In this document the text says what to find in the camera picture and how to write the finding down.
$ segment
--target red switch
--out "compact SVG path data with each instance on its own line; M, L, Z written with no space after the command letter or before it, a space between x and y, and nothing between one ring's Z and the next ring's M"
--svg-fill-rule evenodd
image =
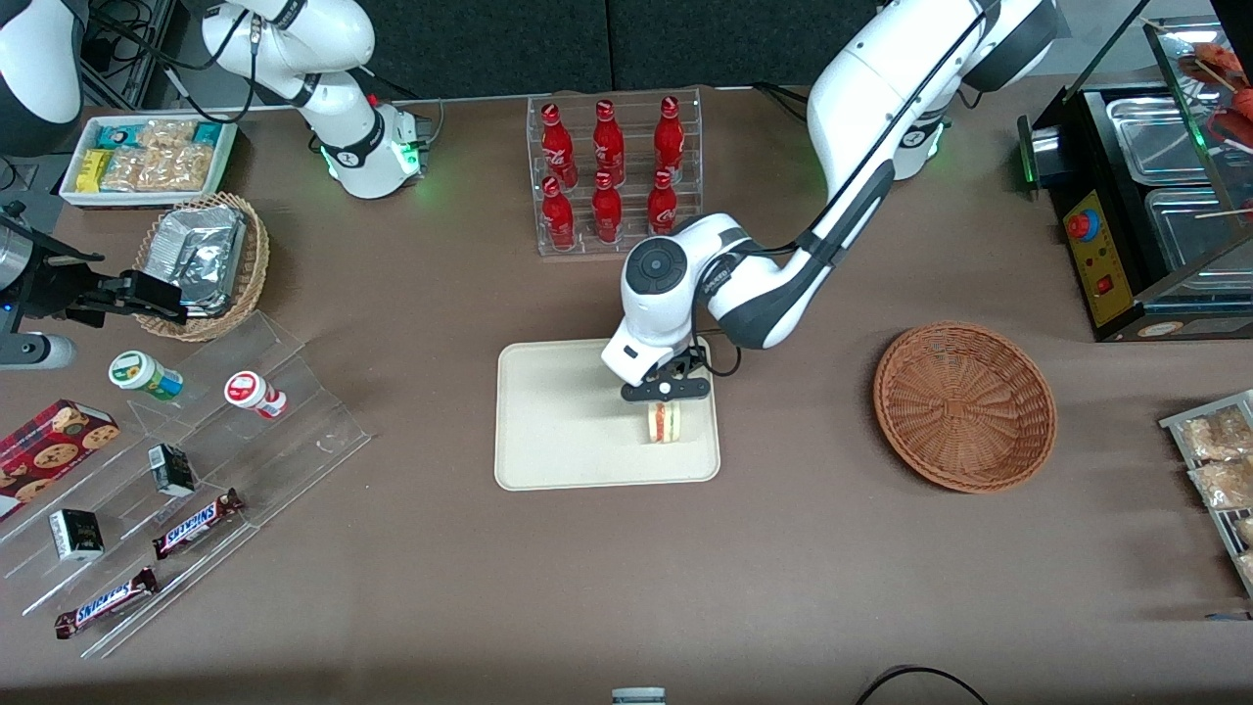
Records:
M1074 237L1075 239L1081 239L1088 234L1088 229L1091 227L1091 220L1084 213L1076 213L1066 219L1066 234Z

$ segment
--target coca-cola bottle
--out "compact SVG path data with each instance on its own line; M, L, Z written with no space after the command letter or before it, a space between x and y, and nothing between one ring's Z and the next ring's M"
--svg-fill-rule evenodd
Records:
M618 232L623 224L623 199L614 188L613 175L605 169L596 172L591 210L596 214L596 237L605 244L618 242Z
M677 207L678 198L670 188L670 172L658 169L653 177L653 190L648 194L648 233L670 234Z
M670 172L670 183L683 180L683 123L679 121L679 99L662 98L662 120L653 131L657 168Z
M609 172L614 185L621 185L626 180L626 143L609 100L596 100L596 129L591 133L591 143L596 148L596 168Z
M548 229L549 239L558 250L574 248L574 208L570 199L561 193L561 184L556 177L544 177L544 227Z
M544 159L549 170L561 182L563 189L571 189L579 183L579 167L574 165L574 140L561 124L561 111L549 103L540 108L540 119L544 120Z

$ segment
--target brown wicker basket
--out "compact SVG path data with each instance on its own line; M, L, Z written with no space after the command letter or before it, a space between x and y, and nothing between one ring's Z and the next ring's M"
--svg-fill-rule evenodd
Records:
M266 284L266 267L269 264L269 235L266 232L266 223L261 222L257 210L247 200L232 193L214 193L188 200L175 208L207 208L209 205L233 205L248 218L248 230L244 234L243 252L239 253L239 265L236 269L234 289L231 293L231 308L216 318L188 318L187 324L182 326L153 316L137 316L139 324L153 334L175 337L185 342L213 339L242 323L248 313L252 313L257 307L261 289ZM135 257L137 269L142 269L148 259L148 248L152 247L159 222L158 219L153 227L148 228L148 237L139 245L139 254Z
M875 373L875 413L911 468L960 492L1026 482L1058 436L1053 393L1025 352L954 321L908 329L888 346Z

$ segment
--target cookie box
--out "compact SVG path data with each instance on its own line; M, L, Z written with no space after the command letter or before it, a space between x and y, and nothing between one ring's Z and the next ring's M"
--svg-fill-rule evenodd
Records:
M120 433L109 414L61 399L0 441L0 521Z

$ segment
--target foil package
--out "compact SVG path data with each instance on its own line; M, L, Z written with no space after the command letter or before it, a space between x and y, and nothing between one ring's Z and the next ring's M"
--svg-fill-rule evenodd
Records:
M143 270L183 291L188 317L221 316L231 307L247 229L231 205L173 210L157 224Z

